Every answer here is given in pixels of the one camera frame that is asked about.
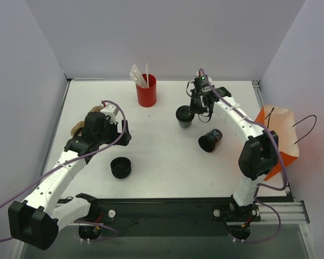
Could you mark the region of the black cup lid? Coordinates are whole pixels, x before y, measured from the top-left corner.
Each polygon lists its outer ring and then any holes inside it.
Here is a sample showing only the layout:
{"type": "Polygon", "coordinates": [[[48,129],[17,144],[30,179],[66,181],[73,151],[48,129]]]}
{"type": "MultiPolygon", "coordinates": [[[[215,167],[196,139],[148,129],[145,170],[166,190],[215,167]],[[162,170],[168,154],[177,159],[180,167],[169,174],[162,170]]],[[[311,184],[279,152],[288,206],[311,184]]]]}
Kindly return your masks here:
{"type": "Polygon", "coordinates": [[[176,110],[175,116],[177,120],[181,122],[190,122],[194,119],[194,113],[190,110],[190,107],[187,105],[180,106],[176,110]]]}

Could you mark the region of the black paper coffee cup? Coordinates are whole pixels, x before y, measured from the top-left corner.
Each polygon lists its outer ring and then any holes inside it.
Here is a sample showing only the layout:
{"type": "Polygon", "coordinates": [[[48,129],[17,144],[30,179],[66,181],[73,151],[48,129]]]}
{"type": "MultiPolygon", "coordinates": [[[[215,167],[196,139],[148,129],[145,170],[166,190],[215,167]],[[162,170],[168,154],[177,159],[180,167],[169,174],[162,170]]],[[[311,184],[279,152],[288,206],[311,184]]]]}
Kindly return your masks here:
{"type": "Polygon", "coordinates": [[[193,120],[178,120],[179,126],[181,128],[190,128],[192,125],[193,120]]]}

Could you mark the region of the orange paper bag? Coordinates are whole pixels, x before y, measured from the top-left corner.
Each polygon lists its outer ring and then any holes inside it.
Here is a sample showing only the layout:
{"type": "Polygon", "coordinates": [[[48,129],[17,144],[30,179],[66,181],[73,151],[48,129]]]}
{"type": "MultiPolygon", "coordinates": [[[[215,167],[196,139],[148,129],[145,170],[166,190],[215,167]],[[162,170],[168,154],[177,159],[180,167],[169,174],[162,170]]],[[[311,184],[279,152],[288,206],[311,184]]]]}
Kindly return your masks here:
{"type": "Polygon", "coordinates": [[[255,122],[264,124],[270,131],[279,137],[279,151],[285,167],[288,167],[299,157],[296,125],[294,113],[286,108],[273,105],[263,105],[255,122]]]}

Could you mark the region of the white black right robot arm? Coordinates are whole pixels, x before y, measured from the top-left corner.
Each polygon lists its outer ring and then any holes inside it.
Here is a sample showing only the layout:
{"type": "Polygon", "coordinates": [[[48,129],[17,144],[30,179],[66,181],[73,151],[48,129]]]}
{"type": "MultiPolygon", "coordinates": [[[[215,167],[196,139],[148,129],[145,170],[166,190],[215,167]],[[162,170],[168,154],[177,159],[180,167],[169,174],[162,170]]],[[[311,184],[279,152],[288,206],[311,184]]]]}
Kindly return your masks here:
{"type": "Polygon", "coordinates": [[[258,184],[263,183],[266,175],[278,163],[275,150],[278,136],[273,131],[253,124],[230,92],[225,87],[211,86],[207,76],[196,77],[192,84],[191,113],[208,113],[209,117],[217,115],[234,131],[243,145],[238,160],[242,177],[233,194],[234,203],[228,210],[231,218],[241,220],[248,213],[247,206],[254,202],[258,184]]]}

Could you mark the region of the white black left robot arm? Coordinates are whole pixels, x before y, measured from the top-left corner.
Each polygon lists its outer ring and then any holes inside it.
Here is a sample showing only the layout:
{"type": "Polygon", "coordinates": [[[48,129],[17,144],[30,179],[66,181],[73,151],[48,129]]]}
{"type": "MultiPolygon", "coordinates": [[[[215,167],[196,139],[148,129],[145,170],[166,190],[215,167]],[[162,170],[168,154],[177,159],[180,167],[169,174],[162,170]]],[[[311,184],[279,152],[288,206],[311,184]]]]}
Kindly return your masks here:
{"type": "Polygon", "coordinates": [[[56,204],[75,176],[101,151],[100,147],[127,146],[131,140],[126,119],[118,132],[116,115],[89,112],[84,126],[68,140],[57,163],[36,189],[22,202],[14,201],[8,209],[11,237],[40,250],[48,249],[60,230],[78,219],[92,222],[99,215],[97,199],[80,193],[70,202],[56,204]]]}

